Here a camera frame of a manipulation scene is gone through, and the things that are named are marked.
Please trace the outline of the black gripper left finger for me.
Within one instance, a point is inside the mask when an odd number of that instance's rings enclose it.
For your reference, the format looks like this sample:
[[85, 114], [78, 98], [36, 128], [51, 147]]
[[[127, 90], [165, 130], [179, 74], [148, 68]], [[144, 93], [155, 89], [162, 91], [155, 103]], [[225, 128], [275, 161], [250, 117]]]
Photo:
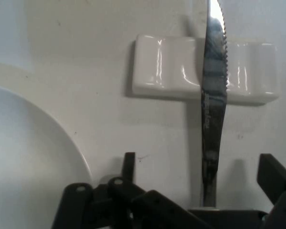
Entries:
[[124, 154], [120, 176], [93, 188], [68, 185], [62, 194], [53, 229], [210, 229], [211, 225], [155, 190], [133, 182], [135, 153]]

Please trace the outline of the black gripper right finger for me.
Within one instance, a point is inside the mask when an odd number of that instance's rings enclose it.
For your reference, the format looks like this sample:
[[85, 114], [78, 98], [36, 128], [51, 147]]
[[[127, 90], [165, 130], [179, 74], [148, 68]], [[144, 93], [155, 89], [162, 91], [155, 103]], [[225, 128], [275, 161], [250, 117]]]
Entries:
[[286, 229], [286, 168], [271, 154], [259, 157], [257, 183], [273, 204], [264, 229]]

